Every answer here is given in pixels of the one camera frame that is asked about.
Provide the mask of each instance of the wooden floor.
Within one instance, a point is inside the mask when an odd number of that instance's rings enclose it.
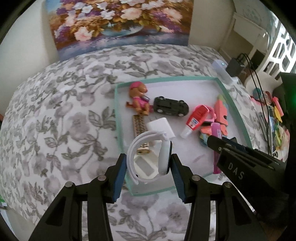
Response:
[[[269,227],[267,224],[263,222],[260,222],[260,224],[263,227],[269,241],[277,241],[277,239],[280,237],[282,232],[285,230],[285,228],[275,229],[275,228]]]

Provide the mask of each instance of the pink toy helmet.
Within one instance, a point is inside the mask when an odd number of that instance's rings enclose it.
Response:
[[[143,84],[141,81],[132,82],[130,85],[130,90],[133,88],[138,88],[141,84]]]

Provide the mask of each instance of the white wall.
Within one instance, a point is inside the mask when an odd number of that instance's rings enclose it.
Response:
[[[189,43],[218,50],[234,10],[232,0],[194,0]]]
[[[44,0],[37,0],[0,45],[0,114],[4,115],[18,85],[57,60]]]
[[[194,0],[189,43],[218,49],[233,12],[232,0]],[[4,115],[19,84],[56,61],[44,0],[37,0],[0,45],[0,114]]]

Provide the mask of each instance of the white device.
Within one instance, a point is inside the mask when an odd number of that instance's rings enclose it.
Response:
[[[213,69],[217,72],[218,77],[220,76],[220,80],[221,82],[223,82],[224,84],[230,85],[233,83],[236,83],[239,81],[238,77],[231,77],[227,72],[226,72],[226,67],[227,64],[224,63],[222,60],[220,59],[216,59],[213,63],[212,63],[212,67]]]
[[[155,140],[161,140],[161,148],[158,155],[158,174],[152,179],[140,178],[136,174],[134,166],[134,156],[137,149],[143,144]],[[167,138],[165,131],[146,131],[138,135],[128,148],[126,154],[126,165],[128,173],[132,181],[138,185],[139,181],[144,183],[151,183],[157,180],[160,176],[164,176],[169,172],[169,160],[172,153],[172,142]]]
[[[175,137],[175,134],[174,134],[167,118],[165,118],[165,117],[148,122],[146,124],[146,128],[148,131],[165,131],[166,132],[165,136],[168,139],[172,139],[173,137]],[[161,142],[161,140],[153,141],[153,144],[155,145],[158,142]]]

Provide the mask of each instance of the headphone ear cup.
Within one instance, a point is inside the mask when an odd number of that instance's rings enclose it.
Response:
[[[158,173],[160,176],[168,173],[171,152],[171,141],[163,141],[158,156]]]

